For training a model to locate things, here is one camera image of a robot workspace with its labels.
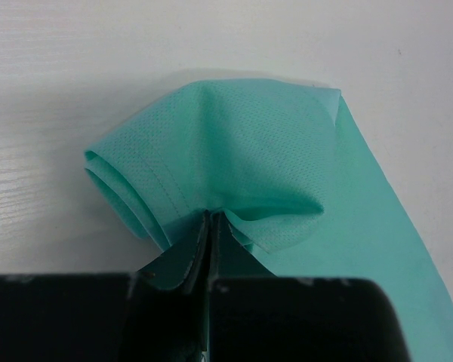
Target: crumpled fabric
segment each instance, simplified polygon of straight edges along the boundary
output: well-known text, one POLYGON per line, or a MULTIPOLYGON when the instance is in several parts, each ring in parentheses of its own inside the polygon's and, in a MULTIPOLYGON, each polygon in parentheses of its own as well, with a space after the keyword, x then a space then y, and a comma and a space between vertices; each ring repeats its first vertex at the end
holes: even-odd
POLYGON ((453 361, 448 292, 339 90, 195 82, 85 157, 136 236, 166 250, 204 210, 224 212, 274 274, 371 279, 391 299, 413 360, 453 361))

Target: wood grain surface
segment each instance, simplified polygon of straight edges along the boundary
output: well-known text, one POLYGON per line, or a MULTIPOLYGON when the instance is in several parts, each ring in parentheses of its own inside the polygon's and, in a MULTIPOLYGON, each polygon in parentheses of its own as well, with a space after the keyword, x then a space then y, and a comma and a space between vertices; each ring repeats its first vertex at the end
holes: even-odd
POLYGON ((343 91, 453 298, 453 0, 0 1, 0 272, 132 270, 82 150, 200 78, 343 91))

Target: mesh textured fabric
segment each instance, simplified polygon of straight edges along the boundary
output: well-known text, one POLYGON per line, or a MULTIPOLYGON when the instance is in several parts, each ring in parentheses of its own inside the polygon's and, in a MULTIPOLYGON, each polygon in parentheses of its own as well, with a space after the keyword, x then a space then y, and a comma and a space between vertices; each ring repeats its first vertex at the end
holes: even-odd
POLYGON ((170 247, 202 211, 279 276, 376 281, 416 361, 453 361, 453 304, 338 90, 200 81, 86 150, 135 235, 170 247))

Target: white surface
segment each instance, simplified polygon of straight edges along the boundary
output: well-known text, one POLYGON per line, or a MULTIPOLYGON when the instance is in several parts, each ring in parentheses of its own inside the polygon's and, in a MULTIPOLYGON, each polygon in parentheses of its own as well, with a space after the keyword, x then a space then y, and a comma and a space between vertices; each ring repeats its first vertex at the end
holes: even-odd
POLYGON ((263 75, 343 91, 453 298, 453 0, 49 3, 0 1, 0 272, 151 260, 82 149, 178 85, 263 75))

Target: cloth fold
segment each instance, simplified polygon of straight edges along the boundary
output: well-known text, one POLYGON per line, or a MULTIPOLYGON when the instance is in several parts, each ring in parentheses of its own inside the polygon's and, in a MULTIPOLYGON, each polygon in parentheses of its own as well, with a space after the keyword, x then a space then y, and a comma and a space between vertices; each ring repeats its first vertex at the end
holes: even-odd
POLYGON ((166 250, 203 210, 278 276, 377 282, 415 361, 453 361, 453 304, 341 92, 266 79, 200 81, 85 153, 135 235, 166 250))

